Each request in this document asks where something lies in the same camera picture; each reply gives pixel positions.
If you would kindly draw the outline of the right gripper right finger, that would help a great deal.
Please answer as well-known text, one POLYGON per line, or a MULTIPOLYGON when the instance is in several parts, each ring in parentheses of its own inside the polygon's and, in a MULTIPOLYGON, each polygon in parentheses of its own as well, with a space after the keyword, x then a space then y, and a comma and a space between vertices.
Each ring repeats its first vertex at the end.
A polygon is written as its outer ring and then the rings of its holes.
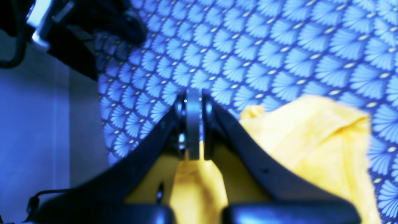
POLYGON ((352 203, 294 174, 266 153, 202 91, 204 159, 220 170, 228 205, 222 224, 360 224, 352 203))

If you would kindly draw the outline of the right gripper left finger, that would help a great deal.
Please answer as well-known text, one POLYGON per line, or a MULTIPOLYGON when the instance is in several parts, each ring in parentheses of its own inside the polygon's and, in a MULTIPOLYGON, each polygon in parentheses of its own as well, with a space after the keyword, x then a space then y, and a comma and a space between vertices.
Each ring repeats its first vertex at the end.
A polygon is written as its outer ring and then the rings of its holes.
POLYGON ((175 224, 179 161, 200 158, 201 93, 188 89, 138 147, 94 179, 44 203, 33 224, 175 224))

